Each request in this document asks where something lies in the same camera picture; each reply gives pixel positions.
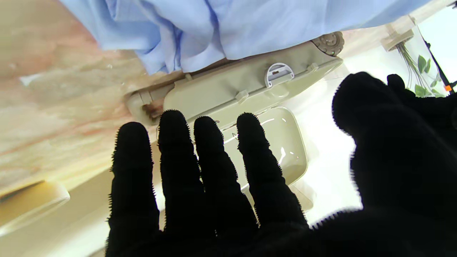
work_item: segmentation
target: white plastic clip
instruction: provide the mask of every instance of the white plastic clip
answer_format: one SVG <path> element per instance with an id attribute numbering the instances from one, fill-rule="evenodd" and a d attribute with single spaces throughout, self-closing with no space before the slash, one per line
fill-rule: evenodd
<path id="1" fill-rule="evenodd" d="M 295 77 L 292 69 L 284 63 L 275 63 L 268 68 L 265 74 L 265 86 L 270 88 L 292 80 Z"/>

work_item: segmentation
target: glove finger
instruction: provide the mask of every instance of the glove finger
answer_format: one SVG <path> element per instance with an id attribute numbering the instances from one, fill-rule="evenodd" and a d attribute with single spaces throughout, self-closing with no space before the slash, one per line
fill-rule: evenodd
<path id="1" fill-rule="evenodd" d="M 200 117 L 194 123 L 198 163 L 202 170 L 205 193 L 215 211 L 218 236 L 253 234 L 257 219 L 252 207 L 241 192 L 235 166 L 224 151 L 224 140 L 217 124 L 210 117 Z"/>
<path id="2" fill-rule="evenodd" d="M 159 123 L 160 173 L 165 196 L 165 232 L 214 237 L 203 184 L 186 119 L 169 110 Z"/>
<path id="3" fill-rule="evenodd" d="M 152 166 L 146 129 L 136 122 L 123 125 L 117 133 L 113 153 L 107 256 L 116 255 L 159 231 Z"/>
<path id="4" fill-rule="evenodd" d="M 260 225 L 293 222 L 308 226 L 300 203 L 286 185 L 282 170 L 257 117 L 243 113 L 237 120 L 238 149 L 243 155 L 249 191 Z"/>

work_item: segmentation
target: light blue cloth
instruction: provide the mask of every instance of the light blue cloth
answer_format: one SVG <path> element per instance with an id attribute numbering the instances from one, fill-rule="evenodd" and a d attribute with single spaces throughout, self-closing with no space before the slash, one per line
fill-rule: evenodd
<path id="1" fill-rule="evenodd" d="M 395 21 L 429 0 L 61 0 L 104 50 L 132 49 L 146 70 L 200 70 Z"/>

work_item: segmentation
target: green leaf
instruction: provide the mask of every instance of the green leaf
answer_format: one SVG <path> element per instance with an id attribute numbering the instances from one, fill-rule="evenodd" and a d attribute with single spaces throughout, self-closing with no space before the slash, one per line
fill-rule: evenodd
<path id="1" fill-rule="evenodd" d="M 425 91 L 425 89 L 422 88 L 420 85 L 416 84 L 416 86 L 414 87 L 414 92 L 418 97 L 425 97 L 427 91 Z"/>
<path id="2" fill-rule="evenodd" d="M 427 66 L 425 67 L 425 73 L 428 73 L 430 71 L 430 59 L 427 61 Z"/>
<path id="3" fill-rule="evenodd" d="M 436 89 L 432 89 L 431 92 L 436 96 L 436 97 L 445 97 L 443 94 L 438 92 Z"/>
<path id="4" fill-rule="evenodd" d="M 419 68 L 419 72 L 421 74 L 424 73 L 425 66 L 427 66 L 427 61 L 424 57 L 422 57 L 422 55 L 419 55 L 419 58 L 417 59 L 417 67 Z"/>

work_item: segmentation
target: black glove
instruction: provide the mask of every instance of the black glove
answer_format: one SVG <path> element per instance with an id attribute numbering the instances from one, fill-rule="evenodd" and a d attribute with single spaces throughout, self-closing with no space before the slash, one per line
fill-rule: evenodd
<path id="1" fill-rule="evenodd" d="M 241 115 L 237 127 L 259 224 L 215 122 L 195 121 L 197 160 L 184 117 L 167 111 L 159 125 L 166 198 L 166 226 L 160 231 L 148 134 L 139 123 L 125 124 L 113 155 L 106 255 L 454 256 L 457 156 L 442 131 L 456 134 L 451 123 L 439 122 L 453 114 L 437 112 L 440 117 L 430 119 L 417 106 L 421 103 L 412 104 L 419 101 L 402 96 L 408 92 L 398 87 L 397 77 L 390 76 L 387 86 L 367 73 L 341 83 L 332 111 L 356 142 L 351 173 L 364 209 L 338 212 L 314 230 L 254 115 Z"/>
<path id="2" fill-rule="evenodd" d="M 237 128 L 259 224 L 240 191 L 216 123 L 209 117 L 195 121 L 197 160 L 185 118 L 178 111 L 166 111 L 158 140 L 165 230 L 160 231 L 158 225 L 148 134 L 141 124 L 127 123 L 119 129 L 113 154 L 106 255 L 239 255 L 252 251 L 259 242 L 308 231 L 300 204 L 285 184 L 257 117 L 241 115 Z"/>

